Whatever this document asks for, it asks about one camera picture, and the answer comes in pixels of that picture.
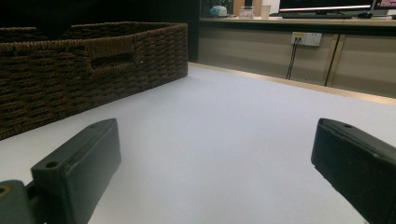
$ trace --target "dark background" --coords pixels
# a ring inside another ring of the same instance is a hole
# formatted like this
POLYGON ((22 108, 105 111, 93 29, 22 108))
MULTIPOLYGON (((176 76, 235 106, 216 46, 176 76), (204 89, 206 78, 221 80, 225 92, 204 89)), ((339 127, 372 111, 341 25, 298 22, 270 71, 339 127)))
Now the dark background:
POLYGON ((1 27, 34 26, 56 39, 72 24, 186 22, 189 61, 198 59, 200 0, 0 0, 1 27))

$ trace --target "wicker basket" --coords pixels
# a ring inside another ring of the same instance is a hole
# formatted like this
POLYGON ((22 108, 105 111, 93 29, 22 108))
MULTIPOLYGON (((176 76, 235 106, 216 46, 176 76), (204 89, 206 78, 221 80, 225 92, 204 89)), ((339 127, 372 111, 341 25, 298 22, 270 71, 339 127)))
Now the wicker basket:
POLYGON ((0 28, 0 140, 187 75, 187 25, 0 28))

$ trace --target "small container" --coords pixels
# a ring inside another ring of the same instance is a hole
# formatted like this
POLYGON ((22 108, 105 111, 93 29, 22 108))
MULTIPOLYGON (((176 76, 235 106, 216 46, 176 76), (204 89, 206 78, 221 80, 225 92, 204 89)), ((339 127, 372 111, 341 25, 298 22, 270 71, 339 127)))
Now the small container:
POLYGON ((254 7, 252 6, 241 6, 239 8, 239 19, 253 19, 254 7))

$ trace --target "power outlet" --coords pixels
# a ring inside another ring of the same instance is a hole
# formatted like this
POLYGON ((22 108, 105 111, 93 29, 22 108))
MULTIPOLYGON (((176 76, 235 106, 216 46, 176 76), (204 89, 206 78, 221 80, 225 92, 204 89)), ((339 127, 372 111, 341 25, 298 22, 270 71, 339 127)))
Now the power outlet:
POLYGON ((300 40, 298 41, 298 45, 304 45, 305 44, 305 37, 306 37, 306 33, 302 33, 302 32, 293 32, 292 36, 291 36, 291 44, 295 43, 296 38, 300 40))
POLYGON ((304 44, 307 46, 319 46, 321 34, 319 33, 306 33, 304 44))

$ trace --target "desk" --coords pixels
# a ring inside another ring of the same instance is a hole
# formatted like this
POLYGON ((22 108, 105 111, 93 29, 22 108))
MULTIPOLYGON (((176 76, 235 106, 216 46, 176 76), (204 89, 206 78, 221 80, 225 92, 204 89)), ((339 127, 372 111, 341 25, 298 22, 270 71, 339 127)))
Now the desk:
POLYGON ((338 119, 396 146, 395 100, 189 69, 178 81, 1 141, 0 179, 27 184, 30 167, 60 144, 116 118, 122 163, 91 224, 363 223, 310 162, 317 122, 338 119))
POLYGON ((200 19, 198 63, 286 77, 292 32, 322 33, 299 46, 291 79, 396 98, 396 20, 200 19))

